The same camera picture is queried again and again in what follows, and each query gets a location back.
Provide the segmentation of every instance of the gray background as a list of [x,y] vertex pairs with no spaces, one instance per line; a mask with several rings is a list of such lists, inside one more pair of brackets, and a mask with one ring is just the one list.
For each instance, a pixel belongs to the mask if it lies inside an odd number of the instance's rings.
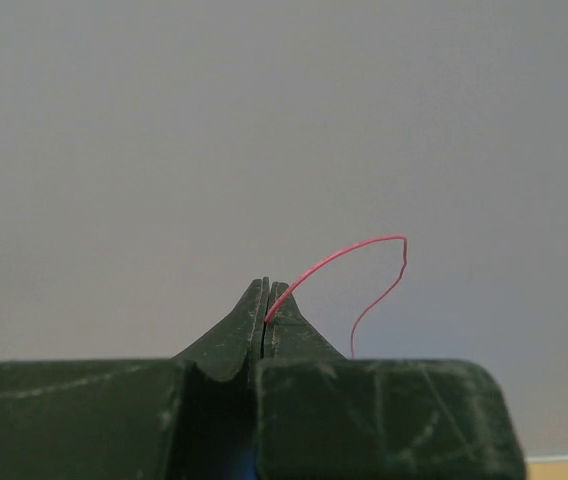
[[[0,359],[168,356],[411,241],[361,357],[462,357],[568,454],[568,2],[0,1]],[[299,291],[348,351],[400,266]]]

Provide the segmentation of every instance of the pink wire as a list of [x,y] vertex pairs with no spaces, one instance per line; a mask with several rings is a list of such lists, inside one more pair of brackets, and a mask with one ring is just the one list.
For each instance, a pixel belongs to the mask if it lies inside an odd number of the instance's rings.
[[364,240],[363,242],[359,242],[354,245],[351,245],[350,247],[338,250],[334,254],[326,257],[321,262],[316,263],[310,269],[308,269],[306,273],[304,273],[300,278],[295,280],[277,299],[277,301],[273,304],[273,306],[269,309],[268,313],[266,314],[266,317],[264,318],[264,323],[268,324],[273,319],[273,317],[275,316],[275,312],[277,312],[277,309],[280,308],[282,303],[284,303],[284,301],[293,293],[293,291],[297,287],[299,287],[302,284],[302,282],[304,282],[304,280],[306,280],[308,277],[313,275],[315,272],[317,272],[327,263],[330,263],[336,258],[339,258],[342,255],[346,255],[347,253],[352,252],[353,250],[357,250],[358,248],[370,245],[371,243],[388,242],[391,240],[402,240],[402,242],[404,243],[404,250],[402,254],[402,257],[404,258],[404,263],[402,265],[402,268],[400,269],[400,273],[397,276],[397,279],[393,282],[393,284],[384,293],[382,293],[382,295],[380,295],[373,303],[371,303],[368,307],[366,307],[364,311],[360,313],[360,316],[357,317],[357,320],[355,320],[353,328],[351,329],[351,357],[355,358],[355,329],[357,329],[357,326],[362,321],[362,318],[364,318],[364,315],[366,315],[369,312],[369,310],[371,310],[375,305],[380,303],[384,297],[386,297],[389,293],[391,293],[391,291],[393,291],[393,289],[397,286],[397,284],[400,283],[402,277],[404,276],[404,270],[406,269],[406,265],[408,264],[408,238],[406,238],[404,235],[386,235],[382,237],[369,238],[368,240]]

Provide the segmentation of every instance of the thin red wire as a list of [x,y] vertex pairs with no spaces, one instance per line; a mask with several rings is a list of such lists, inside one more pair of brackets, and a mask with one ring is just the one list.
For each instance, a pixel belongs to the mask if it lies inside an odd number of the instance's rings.
[[284,301],[293,293],[293,291],[297,287],[299,287],[302,284],[302,282],[304,282],[304,280],[306,280],[308,277],[313,275],[315,272],[317,272],[327,263],[330,263],[336,258],[339,258],[342,255],[346,255],[347,253],[352,252],[353,250],[357,250],[358,248],[370,245],[371,243],[388,242],[391,240],[402,240],[402,242],[404,243],[404,250],[402,254],[404,263],[402,264],[400,273],[397,276],[397,279],[393,282],[393,284],[384,293],[382,293],[382,295],[380,295],[373,303],[371,303],[368,307],[366,307],[364,311],[360,313],[360,316],[357,317],[357,320],[355,320],[353,328],[351,329],[351,357],[355,358],[355,329],[357,329],[357,326],[362,321],[362,318],[364,318],[364,315],[366,315],[369,312],[369,310],[371,310],[375,305],[380,303],[384,297],[386,297],[389,293],[391,293],[391,291],[397,286],[398,283],[400,283],[400,280],[402,280],[402,277],[404,276],[404,270],[406,269],[406,265],[408,264],[408,238],[406,238],[406,236],[404,235],[385,235],[382,237],[369,238],[368,240],[356,243],[354,245],[351,245],[350,247],[338,250],[334,254],[326,257],[321,262],[316,263],[310,269],[308,269],[306,273],[304,273],[300,278],[295,280],[277,299],[277,301],[273,304],[273,306],[269,309],[268,313],[266,314],[266,317],[264,318],[264,323],[268,324],[273,319],[273,317],[275,316],[275,312],[277,312],[277,309],[280,308],[282,303],[284,303]]

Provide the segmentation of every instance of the wire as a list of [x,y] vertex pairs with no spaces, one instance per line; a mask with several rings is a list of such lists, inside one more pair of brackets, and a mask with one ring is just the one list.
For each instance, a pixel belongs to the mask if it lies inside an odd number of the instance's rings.
[[362,242],[355,243],[355,244],[351,245],[350,247],[346,247],[346,248],[343,248],[342,250],[338,250],[337,252],[333,253],[332,255],[329,255],[328,257],[326,257],[321,262],[316,263],[310,269],[308,269],[301,277],[299,277],[297,280],[295,280],[284,291],[284,293],[282,293],[282,295],[277,299],[277,301],[269,309],[268,313],[266,314],[266,317],[264,317],[264,323],[268,325],[271,322],[271,320],[273,320],[273,317],[275,316],[277,309],[280,308],[282,303],[284,303],[284,301],[289,296],[291,296],[293,291],[297,287],[299,287],[308,277],[313,275],[315,272],[317,272],[320,268],[322,268],[327,263],[330,263],[333,260],[335,260],[336,258],[339,258],[342,255],[346,255],[347,253],[352,252],[353,250],[357,250],[358,248],[365,247],[365,246],[370,245],[372,243],[389,242],[391,240],[402,240],[402,242],[404,243],[404,249],[403,249],[403,253],[402,253],[404,263],[402,264],[402,268],[400,269],[400,273],[397,276],[397,279],[392,283],[392,285],[388,289],[386,289],[386,291],[384,293],[382,293],[382,295],[377,297],[377,299],[373,303],[371,303],[368,307],[366,307],[364,309],[364,311],[362,313],[360,313],[360,316],[357,317],[357,320],[355,320],[355,323],[353,324],[353,328],[351,329],[351,357],[355,358],[355,330],[357,329],[357,326],[362,321],[362,318],[364,318],[364,315],[366,315],[369,312],[369,310],[371,310],[373,307],[375,307],[375,305],[380,303],[384,297],[386,297],[389,293],[391,293],[393,291],[393,289],[397,286],[397,284],[400,283],[400,281],[402,280],[402,277],[404,276],[404,270],[406,270],[406,266],[408,265],[408,238],[406,238],[406,236],[404,236],[404,235],[385,235],[385,236],[381,236],[381,237],[369,238],[368,240],[364,240]]

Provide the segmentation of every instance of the dark green metal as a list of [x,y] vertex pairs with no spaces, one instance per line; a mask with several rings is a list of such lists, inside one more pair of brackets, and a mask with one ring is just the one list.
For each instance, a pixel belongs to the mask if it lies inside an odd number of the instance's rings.
[[255,280],[174,359],[0,363],[0,479],[524,479],[462,361],[350,361]]

